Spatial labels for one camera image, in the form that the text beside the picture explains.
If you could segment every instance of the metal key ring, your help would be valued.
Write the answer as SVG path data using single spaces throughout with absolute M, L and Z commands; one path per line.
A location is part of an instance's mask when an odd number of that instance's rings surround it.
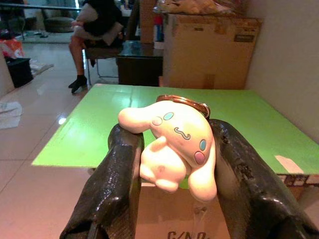
M 210 108 L 208 107 L 207 104 L 198 103 L 196 101 L 192 101 L 192 100 L 185 98 L 185 97 L 182 97 L 182 96 L 160 95 L 156 99 L 156 102 L 159 102 L 159 101 L 173 101 L 176 103 L 185 104 L 185 105 L 191 106 L 191 107 L 195 108 L 196 110 L 198 110 L 199 112 L 201 112 L 206 119 L 209 119 L 209 116 L 210 116 Z

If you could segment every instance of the bunny eye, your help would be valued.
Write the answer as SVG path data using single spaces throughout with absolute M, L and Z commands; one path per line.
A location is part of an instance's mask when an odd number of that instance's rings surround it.
M 203 139 L 199 144 L 200 150 L 204 151 L 206 149 L 206 140 Z
M 174 116 L 173 112 L 169 112 L 166 115 L 164 115 L 163 119 L 164 120 L 170 120 Z

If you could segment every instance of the white wall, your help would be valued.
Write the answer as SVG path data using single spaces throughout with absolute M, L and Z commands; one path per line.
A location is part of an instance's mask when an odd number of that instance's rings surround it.
M 13 82 L 0 49 L 0 98 L 13 90 Z
M 319 0 L 251 0 L 264 18 L 247 89 L 319 143 Z

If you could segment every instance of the green table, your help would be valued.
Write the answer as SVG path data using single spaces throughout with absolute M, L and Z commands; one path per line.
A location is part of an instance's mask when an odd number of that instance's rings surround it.
M 210 117 L 231 123 L 277 174 L 291 175 L 275 157 L 280 155 L 291 159 L 303 171 L 294 173 L 299 174 L 297 180 L 305 182 L 308 175 L 312 175 L 312 182 L 318 179 L 315 175 L 319 175 L 319 145 L 254 92 L 234 90 L 97 84 L 57 130 L 33 165 L 98 166 L 108 152 L 108 135 L 118 122 L 120 110 L 145 107 L 162 94 L 207 103 L 211 108 Z M 155 139 L 149 130 L 144 136 L 146 145 Z

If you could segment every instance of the black bag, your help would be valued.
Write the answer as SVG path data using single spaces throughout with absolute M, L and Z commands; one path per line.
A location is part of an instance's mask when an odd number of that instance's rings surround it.
M 6 58 L 14 87 L 24 86 L 33 79 L 29 60 L 30 58 Z

